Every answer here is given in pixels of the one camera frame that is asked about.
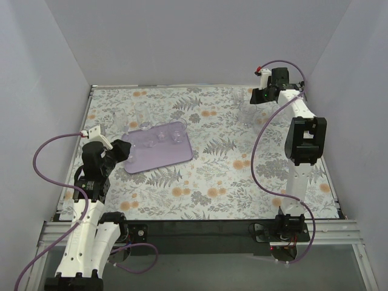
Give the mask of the clear back tumbler glass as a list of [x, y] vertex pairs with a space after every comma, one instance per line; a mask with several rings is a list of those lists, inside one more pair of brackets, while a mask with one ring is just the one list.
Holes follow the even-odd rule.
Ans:
[[245, 88], [236, 87], [232, 90], [232, 102], [233, 105], [239, 106], [243, 101], [245, 101]]

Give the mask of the clear faceted tumbler glass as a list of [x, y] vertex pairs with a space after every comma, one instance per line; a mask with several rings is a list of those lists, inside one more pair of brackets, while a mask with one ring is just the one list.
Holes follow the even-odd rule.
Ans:
[[171, 119], [168, 131], [172, 140], [176, 143], [183, 142], [186, 136], [187, 121], [183, 118]]

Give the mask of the clear stemmed wine glass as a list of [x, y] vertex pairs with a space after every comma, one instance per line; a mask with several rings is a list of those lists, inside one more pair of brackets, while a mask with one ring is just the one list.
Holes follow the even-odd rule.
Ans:
[[125, 142], [131, 143], [133, 147], [136, 146], [135, 140], [129, 135], [130, 122], [124, 109], [115, 109], [113, 111], [113, 120], [122, 133], [121, 139]]

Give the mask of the tall clear flute glass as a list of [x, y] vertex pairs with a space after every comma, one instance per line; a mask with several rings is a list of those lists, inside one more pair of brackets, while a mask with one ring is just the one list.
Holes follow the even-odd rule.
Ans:
[[141, 142], [145, 147], [152, 148], [156, 146], [158, 140], [152, 127], [151, 116], [148, 106], [145, 102], [135, 104], [135, 115], [138, 122], [138, 127], [142, 131]]

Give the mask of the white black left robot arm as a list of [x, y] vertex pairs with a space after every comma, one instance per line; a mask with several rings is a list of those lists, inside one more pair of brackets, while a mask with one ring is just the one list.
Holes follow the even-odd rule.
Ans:
[[82, 148], [82, 165], [74, 175], [72, 226], [65, 252], [44, 290], [102, 290], [102, 274], [114, 243], [126, 236], [121, 212], [104, 213], [109, 175], [128, 159], [132, 145], [117, 139], [107, 148], [91, 141]]

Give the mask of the clear stemmed goblet glass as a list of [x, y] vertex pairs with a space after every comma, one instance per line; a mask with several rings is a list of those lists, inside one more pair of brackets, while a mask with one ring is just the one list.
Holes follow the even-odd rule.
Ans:
[[253, 117], [252, 128], [253, 131], [258, 134], [263, 128], [264, 124], [268, 121], [269, 114], [266, 112], [256, 113]]

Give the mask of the tall clear drinking glass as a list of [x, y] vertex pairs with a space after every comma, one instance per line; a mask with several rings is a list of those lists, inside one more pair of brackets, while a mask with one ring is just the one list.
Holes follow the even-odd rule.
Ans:
[[249, 101], [240, 102], [237, 115], [238, 122], [243, 125], [252, 125], [257, 110], [256, 104], [251, 104]]

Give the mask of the small clear shot glass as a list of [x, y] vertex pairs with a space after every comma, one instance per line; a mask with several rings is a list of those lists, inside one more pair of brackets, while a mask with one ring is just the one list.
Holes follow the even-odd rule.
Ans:
[[165, 126], [155, 127], [154, 132], [159, 142], [165, 141], [168, 137], [168, 130]]

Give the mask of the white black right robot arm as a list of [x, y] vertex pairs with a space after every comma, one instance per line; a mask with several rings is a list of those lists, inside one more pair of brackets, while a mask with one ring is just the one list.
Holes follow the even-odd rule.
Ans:
[[313, 166], [322, 157], [326, 137], [327, 121], [314, 115], [303, 100], [296, 84], [289, 81], [285, 67], [263, 69], [255, 74], [260, 77], [260, 86], [252, 92], [251, 104], [275, 101], [290, 118], [290, 125], [284, 141], [284, 153], [289, 162], [286, 192], [275, 219], [253, 226], [258, 241], [295, 241], [299, 235], [309, 240], [304, 223], [304, 205], [307, 183]]

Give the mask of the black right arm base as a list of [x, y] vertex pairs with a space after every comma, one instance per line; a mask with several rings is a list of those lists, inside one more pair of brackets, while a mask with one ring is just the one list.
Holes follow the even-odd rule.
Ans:
[[294, 248], [298, 243], [310, 242], [310, 234], [306, 228], [301, 233], [287, 233], [276, 230], [270, 224], [253, 222], [249, 224], [247, 230], [257, 243], [280, 243], [282, 246]]

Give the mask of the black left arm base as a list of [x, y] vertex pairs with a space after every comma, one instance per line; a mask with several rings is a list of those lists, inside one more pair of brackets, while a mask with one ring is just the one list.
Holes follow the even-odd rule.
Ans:
[[147, 242], [149, 228], [146, 224], [127, 224], [125, 230], [127, 231], [124, 237], [125, 243], [137, 244]]

